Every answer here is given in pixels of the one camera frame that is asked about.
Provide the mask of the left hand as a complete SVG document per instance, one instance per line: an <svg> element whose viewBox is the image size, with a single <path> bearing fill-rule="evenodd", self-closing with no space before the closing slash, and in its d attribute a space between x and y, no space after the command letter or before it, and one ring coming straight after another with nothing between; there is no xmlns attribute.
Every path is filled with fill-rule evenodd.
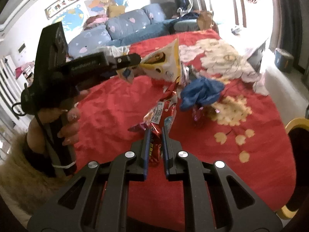
<svg viewBox="0 0 309 232"><path fill-rule="evenodd" d="M69 111L64 109L52 108L52 109L42 109L38 112L37 116L34 117L28 127L27 132L27 143L29 148L38 154L43 154L45 152L45 136L43 134L42 125L49 124L57 120L61 115L65 115L66 121L63 127L57 133L57 137L64 139L63 145L74 145L79 141L79 123L78 120L81 117L81 113L78 108L73 107Z"/></svg>

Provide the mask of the fuzzy beige sleeve forearm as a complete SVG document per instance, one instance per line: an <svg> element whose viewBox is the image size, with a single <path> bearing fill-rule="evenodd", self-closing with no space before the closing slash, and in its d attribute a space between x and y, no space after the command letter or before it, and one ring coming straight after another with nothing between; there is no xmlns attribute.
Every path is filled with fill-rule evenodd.
<svg viewBox="0 0 309 232"><path fill-rule="evenodd" d="M25 213L32 215L71 178L48 177L27 161L26 134L18 135L1 165L1 189Z"/></svg>

